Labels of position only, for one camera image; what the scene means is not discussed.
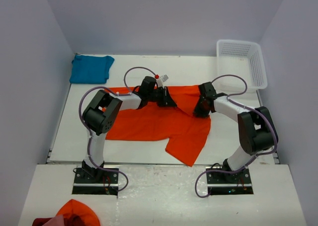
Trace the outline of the orange t shirt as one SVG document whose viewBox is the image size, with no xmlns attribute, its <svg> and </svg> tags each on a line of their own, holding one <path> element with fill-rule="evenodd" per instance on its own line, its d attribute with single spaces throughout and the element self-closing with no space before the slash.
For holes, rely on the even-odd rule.
<svg viewBox="0 0 318 226">
<path fill-rule="evenodd" d="M 150 102 L 139 110 L 122 110 L 107 133 L 107 140 L 159 141 L 168 139 L 165 151 L 193 166 L 211 129 L 211 119 L 193 116 L 199 99 L 197 85 L 168 87 L 176 107 L 159 107 Z"/>
</svg>

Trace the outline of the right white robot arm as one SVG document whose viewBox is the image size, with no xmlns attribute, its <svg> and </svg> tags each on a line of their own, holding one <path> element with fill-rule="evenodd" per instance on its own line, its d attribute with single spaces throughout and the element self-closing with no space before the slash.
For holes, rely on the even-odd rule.
<svg viewBox="0 0 318 226">
<path fill-rule="evenodd" d="M 208 117 L 220 113 L 238 124 L 240 146 L 227 159 L 221 169 L 222 178 L 232 183 L 239 172 L 247 168 L 258 156 L 271 154 L 278 146 L 278 136 L 271 115 L 266 107 L 252 108 L 231 99 L 230 95 L 217 93 L 211 82 L 198 86 L 199 100 L 194 108 L 195 117 Z"/>
</svg>

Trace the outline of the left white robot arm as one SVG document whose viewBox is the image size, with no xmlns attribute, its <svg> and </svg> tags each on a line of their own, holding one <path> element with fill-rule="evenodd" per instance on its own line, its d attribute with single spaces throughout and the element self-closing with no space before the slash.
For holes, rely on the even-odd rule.
<svg viewBox="0 0 318 226">
<path fill-rule="evenodd" d="M 118 94 L 108 88 L 98 87 L 98 92 L 84 111 L 79 106 L 79 116 L 88 131 L 88 143 L 82 169 L 93 183 L 103 178 L 103 150 L 107 133 L 113 127 L 120 111 L 141 109 L 149 102 L 159 107 L 176 107 L 164 83 L 167 75 L 146 76 L 141 85 L 130 93 Z"/>
</svg>

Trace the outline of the white plastic basket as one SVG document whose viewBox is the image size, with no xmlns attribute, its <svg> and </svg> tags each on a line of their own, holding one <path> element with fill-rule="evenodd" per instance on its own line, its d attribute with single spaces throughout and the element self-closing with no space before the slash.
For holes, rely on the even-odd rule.
<svg viewBox="0 0 318 226">
<path fill-rule="evenodd" d="M 249 41 L 221 39 L 217 41 L 217 75 L 237 75 L 254 92 L 268 86 L 262 50 Z"/>
</svg>

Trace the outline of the folded blue t shirt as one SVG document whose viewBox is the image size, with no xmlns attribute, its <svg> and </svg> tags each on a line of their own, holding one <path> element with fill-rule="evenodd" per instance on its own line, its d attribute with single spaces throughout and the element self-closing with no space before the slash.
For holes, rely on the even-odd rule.
<svg viewBox="0 0 318 226">
<path fill-rule="evenodd" d="M 75 55 L 72 60 L 71 84 L 105 84 L 115 59 L 111 56 L 95 57 Z"/>
</svg>

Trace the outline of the orange cloth in pile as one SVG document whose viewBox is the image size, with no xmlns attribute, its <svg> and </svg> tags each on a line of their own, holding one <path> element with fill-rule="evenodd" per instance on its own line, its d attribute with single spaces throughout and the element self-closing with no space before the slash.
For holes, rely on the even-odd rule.
<svg viewBox="0 0 318 226">
<path fill-rule="evenodd" d="M 66 202 L 56 216 L 62 216 L 66 226 L 101 226 L 96 213 L 86 204 L 75 199 Z"/>
</svg>

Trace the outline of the pink cloth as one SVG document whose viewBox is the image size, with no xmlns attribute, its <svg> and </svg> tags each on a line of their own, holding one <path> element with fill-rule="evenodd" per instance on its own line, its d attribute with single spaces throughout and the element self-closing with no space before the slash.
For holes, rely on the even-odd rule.
<svg viewBox="0 0 318 226">
<path fill-rule="evenodd" d="M 49 219 L 43 226 L 64 226 L 64 217 L 62 215 L 55 216 Z"/>
</svg>

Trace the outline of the dark red cloth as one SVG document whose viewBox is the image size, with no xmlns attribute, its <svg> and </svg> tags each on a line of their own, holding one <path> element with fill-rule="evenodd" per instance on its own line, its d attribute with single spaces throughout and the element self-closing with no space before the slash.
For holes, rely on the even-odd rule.
<svg viewBox="0 0 318 226">
<path fill-rule="evenodd" d="M 56 220 L 53 218 L 36 218 L 32 226 L 54 226 L 56 224 Z"/>
</svg>

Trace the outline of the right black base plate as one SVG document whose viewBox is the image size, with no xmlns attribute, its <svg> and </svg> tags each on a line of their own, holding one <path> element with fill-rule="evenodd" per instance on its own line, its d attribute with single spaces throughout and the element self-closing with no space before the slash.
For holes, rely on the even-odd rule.
<svg viewBox="0 0 318 226">
<path fill-rule="evenodd" d="M 210 172 L 206 173 L 206 178 L 210 196 L 253 194 L 249 169 L 236 174 Z"/>
</svg>

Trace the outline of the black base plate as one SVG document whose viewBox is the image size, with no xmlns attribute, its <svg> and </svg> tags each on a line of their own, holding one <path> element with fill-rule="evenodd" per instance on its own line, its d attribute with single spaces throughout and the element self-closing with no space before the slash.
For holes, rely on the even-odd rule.
<svg viewBox="0 0 318 226">
<path fill-rule="evenodd" d="M 206 178 L 210 196 L 253 194 L 249 169 L 236 174 L 210 172 L 206 173 Z"/>
<path fill-rule="evenodd" d="M 118 174 L 102 171 L 96 177 L 87 174 L 82 168 L 74 168 L 73 195 L 118 195 Z"/>
</svg>

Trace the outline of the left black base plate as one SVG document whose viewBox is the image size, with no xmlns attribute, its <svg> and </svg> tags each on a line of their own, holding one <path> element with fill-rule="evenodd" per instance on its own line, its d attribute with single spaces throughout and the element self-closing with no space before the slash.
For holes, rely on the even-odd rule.
<svg viewBox="0 0 318 226">
<path fill-rule="evenodd" d="M 74 168 L 73 195 L 118 195 L 118 174 L 102 171 L 96 177 L 87 174 L 82 168 Z"/>
</svg>

